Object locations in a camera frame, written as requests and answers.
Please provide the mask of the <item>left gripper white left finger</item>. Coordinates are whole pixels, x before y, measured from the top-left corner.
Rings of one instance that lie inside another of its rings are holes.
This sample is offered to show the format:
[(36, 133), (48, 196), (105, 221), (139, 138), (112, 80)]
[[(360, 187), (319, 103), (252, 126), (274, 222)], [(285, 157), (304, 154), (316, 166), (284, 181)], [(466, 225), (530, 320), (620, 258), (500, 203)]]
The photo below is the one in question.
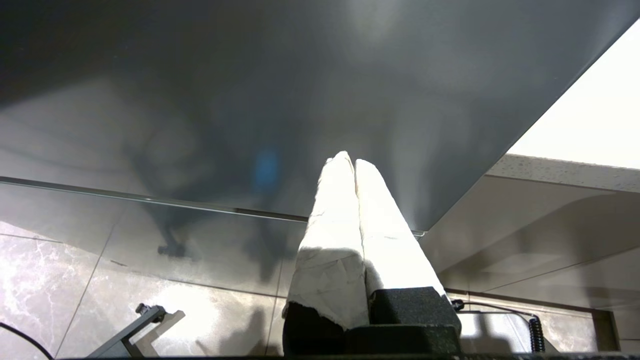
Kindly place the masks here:
[(347, 152), (322, 167), (283, 318), (287, 356), (341, 354), (347, 332), (370, 323), (355, 169)]

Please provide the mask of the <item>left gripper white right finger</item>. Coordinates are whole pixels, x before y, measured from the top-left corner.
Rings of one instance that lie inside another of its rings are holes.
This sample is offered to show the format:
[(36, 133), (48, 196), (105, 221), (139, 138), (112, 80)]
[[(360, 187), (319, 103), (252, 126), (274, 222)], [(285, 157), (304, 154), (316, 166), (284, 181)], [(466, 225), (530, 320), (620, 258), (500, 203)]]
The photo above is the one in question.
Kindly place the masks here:
[(355, 181), (370, 323), (461, 331), (444, 286), (380, 171), (358, 159)]

